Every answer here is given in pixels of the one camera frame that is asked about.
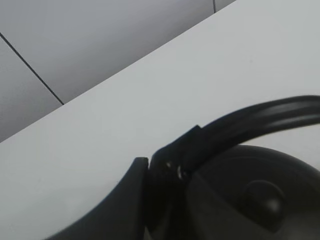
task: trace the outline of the white table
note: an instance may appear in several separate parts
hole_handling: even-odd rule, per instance
[[[238,0],[0,144],[0,239],[40,240],[136,156],[248,105],[320,92],[320,2]],[[320,169],[320,126],[250,144]]]

